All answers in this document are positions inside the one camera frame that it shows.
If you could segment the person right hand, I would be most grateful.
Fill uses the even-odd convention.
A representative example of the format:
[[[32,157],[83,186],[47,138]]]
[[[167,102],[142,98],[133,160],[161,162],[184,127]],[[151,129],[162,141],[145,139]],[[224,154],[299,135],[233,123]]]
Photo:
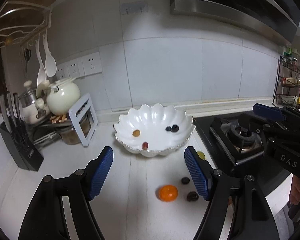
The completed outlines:
[[[292,178],[289,201],[293,205],[298,205],[300,203],[300,178],[296,175]]]

